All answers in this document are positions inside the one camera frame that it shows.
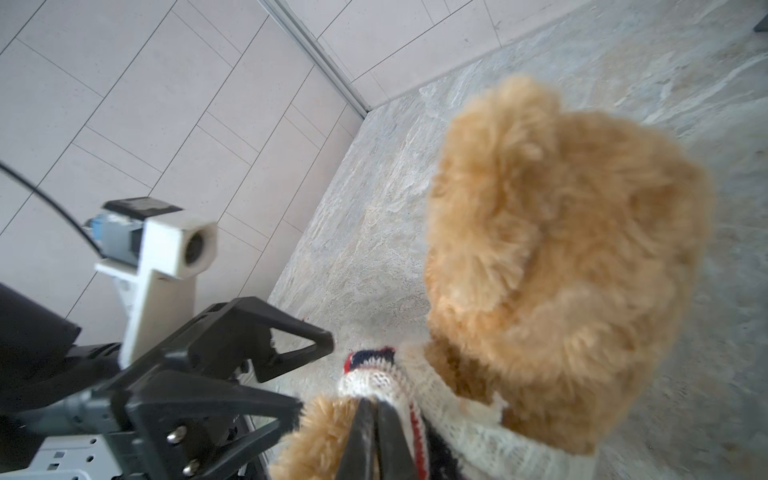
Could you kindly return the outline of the red white striped knit sweater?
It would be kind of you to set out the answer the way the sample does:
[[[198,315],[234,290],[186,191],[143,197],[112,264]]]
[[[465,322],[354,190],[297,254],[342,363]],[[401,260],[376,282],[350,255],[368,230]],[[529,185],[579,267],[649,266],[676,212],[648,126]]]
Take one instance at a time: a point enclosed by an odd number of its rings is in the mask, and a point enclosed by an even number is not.
[[[596,460],[549,447],[501,425],[502,406],[453,393],[419,345],[351,353],[344,397],[391,404],[418,479],[590,479]]]

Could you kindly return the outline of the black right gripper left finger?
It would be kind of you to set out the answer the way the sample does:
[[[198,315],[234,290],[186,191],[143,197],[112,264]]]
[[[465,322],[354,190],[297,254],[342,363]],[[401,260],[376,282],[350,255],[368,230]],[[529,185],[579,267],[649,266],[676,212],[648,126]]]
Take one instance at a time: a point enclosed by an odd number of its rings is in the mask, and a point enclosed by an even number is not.
[[[377,458],[377,405],[361,399],[342,454],[336,480],[373,480]]]

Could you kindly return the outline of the brown teddy bear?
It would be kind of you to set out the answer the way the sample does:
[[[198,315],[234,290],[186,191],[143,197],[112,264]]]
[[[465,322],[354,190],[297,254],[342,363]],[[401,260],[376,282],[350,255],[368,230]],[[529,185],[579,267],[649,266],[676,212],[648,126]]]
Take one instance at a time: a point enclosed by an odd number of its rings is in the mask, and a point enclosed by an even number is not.
[[[675,342],[713,216],[656,129],[514,76],[451,122],[427,200],[427,362],[514,433],[596,460]],[[335,479],[358,399],[320,395],[275,479]]]

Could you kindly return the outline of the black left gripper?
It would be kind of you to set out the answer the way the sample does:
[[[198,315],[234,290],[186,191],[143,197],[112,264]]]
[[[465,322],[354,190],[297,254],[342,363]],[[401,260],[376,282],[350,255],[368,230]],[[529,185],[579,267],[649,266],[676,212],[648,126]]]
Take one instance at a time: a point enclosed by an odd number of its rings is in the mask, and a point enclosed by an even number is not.
[[[307,340],[279,352],[273,332]],[[298,424],[302,402],[260,383],[334,350],[330,332],[257,297],[214,304],[173,339],[108,377],[93,359],[12,394],[14,427],[38,436],[98,434],[126,479],[249,479],[252,461]]]

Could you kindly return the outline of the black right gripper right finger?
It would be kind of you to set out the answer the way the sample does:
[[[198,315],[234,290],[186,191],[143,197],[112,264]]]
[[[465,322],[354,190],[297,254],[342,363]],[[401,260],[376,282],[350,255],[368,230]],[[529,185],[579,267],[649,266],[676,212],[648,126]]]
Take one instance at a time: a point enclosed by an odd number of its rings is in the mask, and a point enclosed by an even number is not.
[[[380,401],[377,407],[377,453],[382,480],[417,480],[418,472],[396,409]]]

